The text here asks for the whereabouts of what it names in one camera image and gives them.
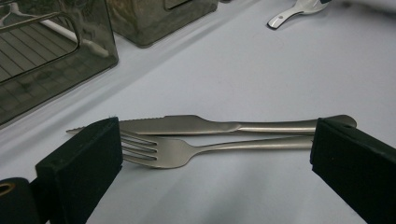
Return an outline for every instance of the spoon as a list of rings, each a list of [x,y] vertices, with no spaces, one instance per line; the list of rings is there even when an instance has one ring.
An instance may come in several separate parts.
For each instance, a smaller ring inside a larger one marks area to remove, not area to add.
[[[306,15],[321,11],[329,3],[321,4],[319,0],[297,0],[294,7],[288,9],[284,12],[279,13],[277,16],[273,17],[268,21],[268,26],[271,29],[276,30],[280,25],[283,24],[288,18],[294,15]]]

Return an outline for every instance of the fork handle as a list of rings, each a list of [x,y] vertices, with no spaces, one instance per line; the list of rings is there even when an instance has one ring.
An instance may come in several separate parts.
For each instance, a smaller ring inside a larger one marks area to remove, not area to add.
[[[235,149],[311,149],[314,136],[272,138],[198,147],[196,153]]]

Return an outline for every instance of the white table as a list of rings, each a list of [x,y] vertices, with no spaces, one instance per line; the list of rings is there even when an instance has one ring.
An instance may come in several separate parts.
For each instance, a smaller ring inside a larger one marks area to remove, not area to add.
[[[293,0],[234,0],[0,130],[0,178],[35,165],[99,119],[194,114],[229,121],[355,118],[396,147],[396,2],[334,0],[266,23]],[[188,138],[195,145],[259,136]],[[124,162],[89,223],[364,223],[315,173],[309,151],[233,151],[153,170]]]

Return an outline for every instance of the silver knife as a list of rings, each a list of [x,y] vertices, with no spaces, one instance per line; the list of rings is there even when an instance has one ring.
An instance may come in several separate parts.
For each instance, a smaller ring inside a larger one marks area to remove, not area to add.
[[[356,127],[357,122],[348,115],[329,117]],[[201,135],[240,133],[314,134],[317,119],[283,122],[216,122],[194,115],[165,116],[157,119],[130,119],[120,121],[120,129],[147,135]],[[78,133],[83,128],[66,131]]]

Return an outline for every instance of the fork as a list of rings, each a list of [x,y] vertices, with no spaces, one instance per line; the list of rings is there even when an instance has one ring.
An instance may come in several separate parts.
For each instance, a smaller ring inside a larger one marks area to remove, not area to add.
[[[123,154],[125,161],[160,169],[183,166],[193,156],[207,151],[229,149],[310,149],[312,141],[313,136],[298,136],[194,147],[179,139],[121,131],[121,142],[129,145],[128,147],[122,146],[122,149],[134,154]]]

